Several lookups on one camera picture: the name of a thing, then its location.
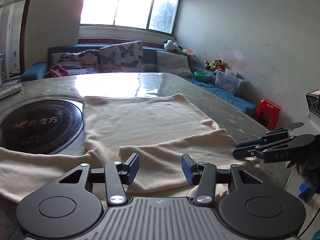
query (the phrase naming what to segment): butterfly pillow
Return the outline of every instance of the butterfly pillow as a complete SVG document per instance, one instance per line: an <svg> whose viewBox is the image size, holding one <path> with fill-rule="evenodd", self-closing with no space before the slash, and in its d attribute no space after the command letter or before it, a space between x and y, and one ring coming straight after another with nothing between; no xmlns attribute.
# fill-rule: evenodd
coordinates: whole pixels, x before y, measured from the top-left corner
<svg viewBox="0 0 320 240"><path fill-rule="evenodd" d="M109 45L99 54L104 72L144 72L142 41Z"/></svg>
<svg viewBox="0 0 320 240"><path fill-rule="evenodd" d="M82 69L97 68L98 50L88 49L85 51L70 53L60 52L51 54L50 66L59 64L62 68Z"/></svg>

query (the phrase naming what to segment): blue bed sheet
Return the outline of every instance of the blue bed sheet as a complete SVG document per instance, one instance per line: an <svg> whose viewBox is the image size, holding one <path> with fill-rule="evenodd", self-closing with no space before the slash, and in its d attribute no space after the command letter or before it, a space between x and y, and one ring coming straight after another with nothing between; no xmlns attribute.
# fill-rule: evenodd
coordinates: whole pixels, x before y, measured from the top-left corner
<svg viewBox="0 0 320 240"><path fill-rule="evenodd" d="M196 86L203 88L204 90L207 90L210 93L213 93L217 97L220 97L221 99L227 101L229 104L235 106L236 108L238 108L239 110L247 114L248 116L253 117L253 114L257 108L257 105L249 101L248 99L234 96L221 88L218 88L209 83L201 82L199 80L196 80L195 78L184 78L184 79L195 84Z"/></svg>

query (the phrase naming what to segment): ribbed gray plate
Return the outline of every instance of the ribbed gray plate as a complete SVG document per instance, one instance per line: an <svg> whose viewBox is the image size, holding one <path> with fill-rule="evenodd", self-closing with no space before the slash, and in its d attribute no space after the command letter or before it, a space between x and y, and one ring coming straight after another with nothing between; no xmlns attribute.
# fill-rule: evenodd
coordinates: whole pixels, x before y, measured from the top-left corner
<svg viewBox="0 0 320 240"><path fill-rule="evenodd" d="M95 228L74 239L238 240L245 238L228 231L211 209L194 206L186 197L164 199L135 197L126 206L108 209Z"/></svg>

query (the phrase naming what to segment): plastic storage box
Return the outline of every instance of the plastic storage box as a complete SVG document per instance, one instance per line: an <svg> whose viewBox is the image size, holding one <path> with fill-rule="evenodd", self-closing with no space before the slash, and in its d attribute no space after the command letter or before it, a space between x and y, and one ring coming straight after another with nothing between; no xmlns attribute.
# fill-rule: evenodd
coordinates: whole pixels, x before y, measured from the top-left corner
<svg viewBox="0 0 320 240"><path fill-rule="evenodd" d="M231 76L227 73L217 71L214 85L233 95L239 95L246 82L247 81L244 79L236 78L235 76Z"/></svg>
<svg viewBox="0 0 320 240"><path fill-rule="evenodd" d="M227 69L226 68L226 74L230 75L230 76L233 76L233 77L237 77L237 72L236 71L233 71L231 69Z"/></svg>

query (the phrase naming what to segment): window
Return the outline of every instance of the window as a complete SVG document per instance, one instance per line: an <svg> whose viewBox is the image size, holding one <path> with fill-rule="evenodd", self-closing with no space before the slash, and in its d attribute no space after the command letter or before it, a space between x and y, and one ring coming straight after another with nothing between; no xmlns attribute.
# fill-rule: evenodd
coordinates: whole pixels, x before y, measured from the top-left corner
<svg viewBox="0 0 320 240"><path fill-rule="evenodd" d="M81 26L114 26L172 34L179 0L84 0Z"/></svg>

